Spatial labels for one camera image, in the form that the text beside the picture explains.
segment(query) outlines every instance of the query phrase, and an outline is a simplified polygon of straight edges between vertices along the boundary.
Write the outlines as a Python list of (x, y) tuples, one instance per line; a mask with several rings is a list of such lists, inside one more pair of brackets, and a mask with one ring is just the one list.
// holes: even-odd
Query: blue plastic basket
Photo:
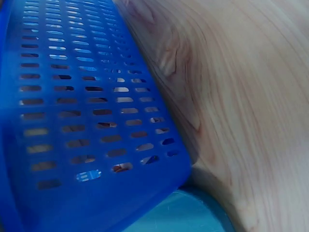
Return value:
[(186, 180), (189, 156), (111, 1), (7, 0), (0, 35), (7, 232), (120, 231)]

